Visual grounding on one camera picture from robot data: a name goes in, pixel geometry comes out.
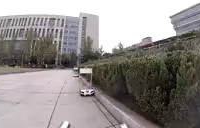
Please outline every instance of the building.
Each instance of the building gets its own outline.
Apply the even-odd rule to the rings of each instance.
[[[85,38],[90,37],[93,40],[93,50],[99,49],[99,18],[96,15],[81,13],[79,17],[78,47],[77,55],[81,54]]]
[[[200,29],[200,3],[170,16],[176,35]]]
[[[80,17],[61,15],[16,15],[0,17],[0,40],[18,42],[26,40],[26,33],[32,28],[38,37],[52,34],[53,43],[60,53],[80,53],[81,42],[90,36],[93,49],[99,46],[98,16],[81,13]]]

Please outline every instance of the lawn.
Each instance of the lawn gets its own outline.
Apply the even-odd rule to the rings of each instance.
[[[0,67],[0,75],[2,75],[2,74],[12,74],[12,73],[25,73],[25,72],[43,71],[43,70],[45,70],[45,69]]]

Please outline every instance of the car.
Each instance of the car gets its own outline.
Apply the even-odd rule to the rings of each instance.
[[[93,95],[95,95],[95,90],[94,89],[81,89],[80,95],[81,96],[93,96]]]
[[[78,74],[74,74],[73,77],[79,77],[79,75]]]

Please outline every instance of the pavement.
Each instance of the pavement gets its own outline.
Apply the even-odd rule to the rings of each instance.
[[[119,128],[95,97],[81,97],[72,70],[0,75],[0,128]]]

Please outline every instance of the overcast sky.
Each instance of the overcast sky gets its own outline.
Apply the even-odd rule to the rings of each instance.
[[[169,16],[200,0],[0,0],[0,16],[57,14],[99,15],[100,45],[107,52],[151,36],[153,41],[175,35]]]

